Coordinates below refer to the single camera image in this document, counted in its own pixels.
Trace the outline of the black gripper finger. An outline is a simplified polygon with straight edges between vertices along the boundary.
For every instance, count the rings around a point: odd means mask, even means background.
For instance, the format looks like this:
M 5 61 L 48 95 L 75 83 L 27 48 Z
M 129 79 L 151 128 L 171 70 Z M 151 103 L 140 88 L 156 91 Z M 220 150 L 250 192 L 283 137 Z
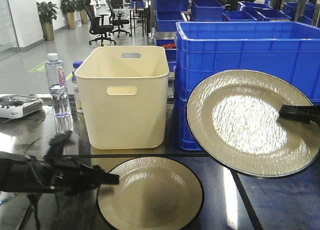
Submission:
M 279 116 L 281 118 L 292 120 L 301 123 L 314 122 L 318 126 L 320 125 L 320 106 L 294 106 L 294 105 L 282 105 L 279 110 Z

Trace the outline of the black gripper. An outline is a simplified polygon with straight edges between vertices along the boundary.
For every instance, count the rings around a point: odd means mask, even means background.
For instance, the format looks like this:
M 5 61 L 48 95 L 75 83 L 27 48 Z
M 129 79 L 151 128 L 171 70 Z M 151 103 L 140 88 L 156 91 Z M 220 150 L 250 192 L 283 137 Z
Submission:
M 57 134 L 49 142 L 49 149 L 44 157 L 52 171 L 49 188 L 74 196 L 101 185 L 118 185 L 119 175 L 105 172 L 99 165 L 90 167 L 75 157 L 63 155 L 65 146 L 74 143 L 71 140 L 73 134 L 73 131 L 68 130 Z

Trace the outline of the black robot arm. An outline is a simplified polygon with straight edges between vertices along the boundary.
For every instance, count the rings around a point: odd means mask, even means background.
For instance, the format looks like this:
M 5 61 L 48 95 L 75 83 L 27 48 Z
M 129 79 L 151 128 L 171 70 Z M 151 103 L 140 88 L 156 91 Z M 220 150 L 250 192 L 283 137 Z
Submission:
M 117 185 L 120 177 L 105 172 L 99 165 L 87 166 L 77 158 L 63 155 L 72 143 L 73 131 L 57 134 L 49 142 L 46 156 L 38 160 L 2 151 L 0 190 L 12 193 L 57 193 L 74 196 L 100 185 Z

